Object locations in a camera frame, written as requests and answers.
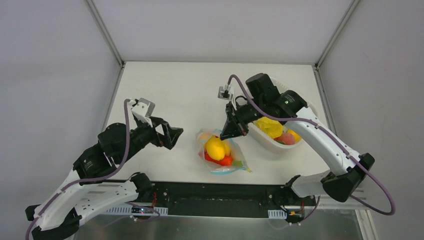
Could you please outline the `clear zip top bag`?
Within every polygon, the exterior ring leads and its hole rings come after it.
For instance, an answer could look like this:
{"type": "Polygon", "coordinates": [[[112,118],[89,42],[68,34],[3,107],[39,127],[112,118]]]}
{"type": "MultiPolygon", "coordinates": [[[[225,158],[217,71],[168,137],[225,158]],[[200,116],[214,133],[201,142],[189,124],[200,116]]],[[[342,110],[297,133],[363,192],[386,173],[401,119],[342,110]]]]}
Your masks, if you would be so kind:
{"type": "Polygon", "coordinates": [[[214,175],[251,172],[240,146],[233,139],[220,139],[219,129],[201,129],[195,136],[198,158],[214,175]]]}

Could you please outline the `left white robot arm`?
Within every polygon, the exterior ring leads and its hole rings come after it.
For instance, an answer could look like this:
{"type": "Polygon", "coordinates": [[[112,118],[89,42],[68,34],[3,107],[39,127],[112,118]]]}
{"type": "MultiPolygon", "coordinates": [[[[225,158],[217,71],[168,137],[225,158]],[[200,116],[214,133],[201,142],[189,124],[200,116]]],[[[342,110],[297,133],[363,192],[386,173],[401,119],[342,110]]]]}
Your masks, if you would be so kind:
{"type": "Polygon", "coordinates": [[[141,172],[132,174],[114,190],[96,197],[88,197],[88,193],[116,175],[147,145],[171,150],[183,131],[159,117],[152,117],[151,123],[137,120],[135,129],[130,129],[128,122],[109,125],[98,135],[98,142],[73,163],[68,176],[50,199],[25,209],[30,221],[25,238],[64,240],[87,221],[114,206],[136,200],[149,201],[153,185],[141,172]]]}

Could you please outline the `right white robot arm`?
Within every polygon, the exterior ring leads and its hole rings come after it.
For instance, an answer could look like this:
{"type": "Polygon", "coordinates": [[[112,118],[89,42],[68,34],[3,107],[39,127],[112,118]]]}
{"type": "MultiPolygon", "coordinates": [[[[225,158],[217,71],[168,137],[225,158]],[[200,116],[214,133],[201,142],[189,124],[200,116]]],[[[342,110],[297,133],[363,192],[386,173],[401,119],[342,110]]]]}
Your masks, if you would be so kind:
{"type": "Polygon", "coordinates": [[[296,205],[304,197],[326,194],[335,201],[346,202],[374,165],[374,157],[347,146],[319,121],[305,99],[293,90],[280,92],[266,73],[258,73],[245,83],[244,105],[236,103],[230,83],[219,87],[218,98],[228,101],[220,139],[246,136],[248,125],[262,117],[278,121],[297,133],[329,168],[315,175],[294,176],[285,185],[284,200],[296,205]]]}

